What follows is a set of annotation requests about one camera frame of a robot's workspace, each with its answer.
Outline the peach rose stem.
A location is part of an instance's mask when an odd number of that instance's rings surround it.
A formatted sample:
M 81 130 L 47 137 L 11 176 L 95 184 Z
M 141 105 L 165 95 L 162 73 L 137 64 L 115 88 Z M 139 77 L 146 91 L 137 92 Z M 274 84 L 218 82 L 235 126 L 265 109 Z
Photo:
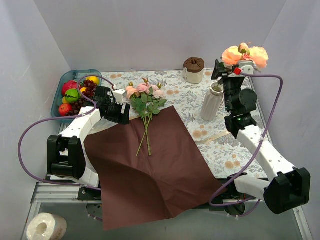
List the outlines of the peach rose stem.
M 223 77 L 237 78 L 245 77 L 243 75 L 236 75 L 233 72 L 233 66 L 238 64 L 238 61 L 252 61 L 255 63 L 255 71 L 260 71 L 268 65 L 269 55 L 265 48 L 259 46 L 249 47 L 247 43 L 240 43 L 238 46 L 234 45 L 227 48 L 218 59 L 223 62 L 225 67 L 228 69 L 226 74 L 219 77 L 216 82 L 219 85 L 223 85 L 221 79 Z

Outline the pink rose stem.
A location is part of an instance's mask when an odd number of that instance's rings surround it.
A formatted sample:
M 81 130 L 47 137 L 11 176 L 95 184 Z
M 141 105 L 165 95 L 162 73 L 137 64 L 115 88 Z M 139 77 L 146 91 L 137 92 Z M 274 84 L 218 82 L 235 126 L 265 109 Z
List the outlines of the pink rose stem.
M 164 107 L 167 103 L 164 92 L 161 90 L 161 83 L 157 85 L 151 84 L 148 78 L 143 78 L 143 83 L 148 82 L 151 85 L 152 90 L 150 91 L 150 97 L 148 98 L 147 110 L 151 114 L 151 121 L 155 115 L 158 115 L 161 110 L 160 108 Z
M 127 98 L 131 102 L 132 108 L 138 113 L 144 125 L 144 134 L 142 136 L 142 140 L 138 147 L 136 156 L 138 156 L 140 150 L 142 149 L 142 144 L 144 143 L 144 140 L 146 140 L 147 142 L 148 155 L 151 156 L 152 153 L 151 153 L 151 146 L 149 141 L 148 127 L 152 117 L 151 117 L 151 114 L 148 112 L 147 103 L 148 103 L 149 97 L 151 96 L 150 95 L 151 90 L 153 89 L 148 82 L 140 83 L 138 86 L 134 86 L 132 82 L 129 82 L 125 90 L 127 93 Z

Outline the cream printed ribbon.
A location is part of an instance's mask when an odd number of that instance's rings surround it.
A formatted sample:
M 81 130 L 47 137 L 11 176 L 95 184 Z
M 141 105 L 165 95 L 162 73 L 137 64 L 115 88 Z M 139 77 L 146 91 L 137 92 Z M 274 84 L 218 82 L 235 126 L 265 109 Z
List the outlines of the cream printed ribbon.
M 215 141 L 217 139 L 220 139 L 224 136 L 227 136 L 229 135 L 230 133 L 228 131 L 223 131 L 223 132 L 220 132 L 220 133 L 217 133 L 217 134 L 214 134 L 210 137 L 207 137 L 205 139 L 202 139 L 202 140 L 195 140 L 194 142 L 197 144 L 197 145 L 200 145 L 200 144 L 205 144 L 205 143 L 208 143 L 208 142 L 212 142 L 212 141 Z

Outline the red wrapping paper sheet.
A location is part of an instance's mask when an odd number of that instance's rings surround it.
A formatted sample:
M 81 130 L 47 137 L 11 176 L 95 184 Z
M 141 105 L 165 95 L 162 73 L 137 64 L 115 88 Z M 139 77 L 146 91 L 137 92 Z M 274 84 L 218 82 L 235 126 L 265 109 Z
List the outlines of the red wrapping paper sheet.
M 173 106 L 149 127 L 141 119 L 88 135 L 104 230 L 171 219 L 206 204 L 221 187 Z

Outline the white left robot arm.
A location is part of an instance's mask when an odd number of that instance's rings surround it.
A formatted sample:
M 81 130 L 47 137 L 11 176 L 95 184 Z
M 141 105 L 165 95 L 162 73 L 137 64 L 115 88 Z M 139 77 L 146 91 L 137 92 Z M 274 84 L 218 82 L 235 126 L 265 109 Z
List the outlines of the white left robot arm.
M 127 92 L 124 89 L 111 90 L 99 86 L 93 101 L 81 107 L 78 117 L 61 132 L 47 140 L 47 173 L 67 178 L 82 186 L 90 186 L 89 194 L 95 200 L 106 196 L 106 187 L 100 183 L 99 175 L 89 167 L 85 155 L 84 141 L 93 127 L 101 120 L 129 124 L 130 105 L 124 103 Z

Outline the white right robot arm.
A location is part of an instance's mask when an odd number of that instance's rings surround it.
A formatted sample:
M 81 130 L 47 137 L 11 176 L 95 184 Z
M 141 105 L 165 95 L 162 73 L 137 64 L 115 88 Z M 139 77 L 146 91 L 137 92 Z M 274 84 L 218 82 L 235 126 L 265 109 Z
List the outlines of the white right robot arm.
M 241 195 L 264 201 L 269 210 L 279 215 L 306 205 L 310 199 L 311 175 L 306 168 L 297 168 L 286 160 L 265 138 L 271 121 L 261 132 L 251 112 L 257 109 L 257 94 L 249 88 L 242 89 L 245 78 L 254 76 L 255 64 L 240 60 L 226 67 L 215 61 L 212 80 L 223 86 L 224 105 L 228 115 L 225 126 L 229 133 L 252 154 L 251 160 L 228 179 L 210 198 L 212 207 L 227 207 L 228 203 L 215 204 L 214 199 L 224 191 L 232 199 Z

